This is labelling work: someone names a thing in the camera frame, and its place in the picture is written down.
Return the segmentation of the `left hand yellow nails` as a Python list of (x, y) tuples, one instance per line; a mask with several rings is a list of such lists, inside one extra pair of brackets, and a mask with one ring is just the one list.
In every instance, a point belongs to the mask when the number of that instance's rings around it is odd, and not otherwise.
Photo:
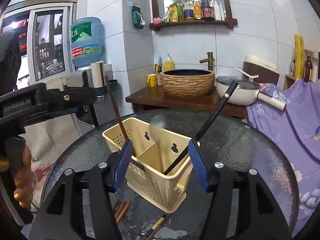
[(22, 208), (30, 209), (33, 201), (33, 172), (31, 170), (31, 151), (27, 145), (22, 152), (21, 169), (13, 176), (15, 191), (12, 196)]

